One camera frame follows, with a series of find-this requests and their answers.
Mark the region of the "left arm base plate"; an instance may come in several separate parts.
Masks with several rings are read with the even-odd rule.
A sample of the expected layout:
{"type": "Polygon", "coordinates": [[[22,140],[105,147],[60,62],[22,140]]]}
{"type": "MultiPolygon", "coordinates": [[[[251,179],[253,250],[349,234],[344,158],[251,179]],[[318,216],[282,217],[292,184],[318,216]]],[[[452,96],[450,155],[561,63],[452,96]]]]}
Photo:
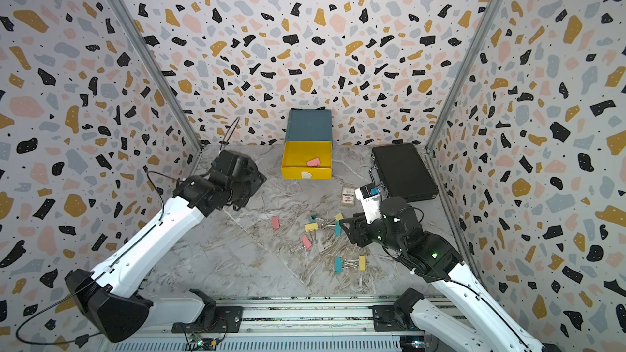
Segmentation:
{"type": "Polygon", "coordinates": [[[200,316],[190,324],[175,323],[173,334],[192,333],[238,333],[243,319],[243,306],[215,306],[205,308],[200,316]]]}

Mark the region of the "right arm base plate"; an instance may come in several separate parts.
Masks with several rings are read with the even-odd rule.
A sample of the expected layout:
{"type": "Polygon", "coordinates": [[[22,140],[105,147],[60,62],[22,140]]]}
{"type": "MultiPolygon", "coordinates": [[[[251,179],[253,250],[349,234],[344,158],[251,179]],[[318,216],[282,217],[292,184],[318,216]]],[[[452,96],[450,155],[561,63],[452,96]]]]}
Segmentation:
{"type": "Polygon", "coordinates": [[[373,326],[376,332],[413,331],[417,327],[410,315],[393,305],[376,305],[372,307],[373,326]]]}

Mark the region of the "pink binder clip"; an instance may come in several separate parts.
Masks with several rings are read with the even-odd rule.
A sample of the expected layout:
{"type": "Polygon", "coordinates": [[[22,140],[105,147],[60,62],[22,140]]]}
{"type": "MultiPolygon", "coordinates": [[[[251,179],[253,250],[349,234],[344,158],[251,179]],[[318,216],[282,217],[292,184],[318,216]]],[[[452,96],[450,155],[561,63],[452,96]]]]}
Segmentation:
{"type": "Polygon", "coordinates": [[[306,162],[308,167],[317,167],[321,165],[321,160],[317,157],[306,162]]]}
{"type": "Polygon", "coordinates": [[[280,220],[278,217],[272,218],[272,228],[274,231],[277,231],[280,228],[280,220]]]}
{"type": "Polygon", "coordinates": [[[303,235],[301,238],[301,242],[303,243],[303,246],[306,250],[310,249],[312,247],[312,243],[310,241],[310,239],[308,238],[308,236],[303,235]]]}

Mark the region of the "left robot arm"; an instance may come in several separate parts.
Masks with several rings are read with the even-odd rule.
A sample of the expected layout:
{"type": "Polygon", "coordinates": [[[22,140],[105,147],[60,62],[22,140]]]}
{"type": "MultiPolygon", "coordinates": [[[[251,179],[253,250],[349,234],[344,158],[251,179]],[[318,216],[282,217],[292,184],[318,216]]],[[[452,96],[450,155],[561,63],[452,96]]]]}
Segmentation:
{"type": "Polygon", "coordinates": [[[114,343],[156,325],[170,324],[183,333],[214,329],[217,304],[202,291],[148,296],[140,293],[140,285],[188,231],[215,210],[240,210],[266,180],[250,157],[221,151],[205,174],[177,183],[161,211],[117,252],[90,271],[66,276],[79,311],[114,343]]]}

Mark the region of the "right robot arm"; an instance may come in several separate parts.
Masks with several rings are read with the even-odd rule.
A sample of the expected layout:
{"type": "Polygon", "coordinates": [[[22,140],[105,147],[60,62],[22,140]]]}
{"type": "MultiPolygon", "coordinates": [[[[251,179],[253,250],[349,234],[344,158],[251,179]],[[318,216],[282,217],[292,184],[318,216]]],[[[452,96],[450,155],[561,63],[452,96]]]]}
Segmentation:
{"type": "Polygon", "coordinates": [[[393,304],[392,324],[430,333],[456,351],[557,351],[540,342],[509,315],[481,285],[461,254],[443,236],[422,227],[424,212],[401,197],[368,198],[364,210],[339,225],[352,244],[379,244],[383,251],[440,293],[466,322],[408,288],[393,304]]]}

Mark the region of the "yellow top drawer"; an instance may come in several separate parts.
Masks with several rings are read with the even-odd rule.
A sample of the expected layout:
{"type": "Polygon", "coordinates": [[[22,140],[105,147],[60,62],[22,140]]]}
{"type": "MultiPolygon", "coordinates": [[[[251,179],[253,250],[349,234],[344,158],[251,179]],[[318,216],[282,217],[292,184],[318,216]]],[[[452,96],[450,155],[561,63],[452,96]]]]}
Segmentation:
{"type": "Polygon", "coordinates": [[[330,141],[288,141],[281,164],[282,176],[284,179],[332,179],[332,159],[330,141]]]}

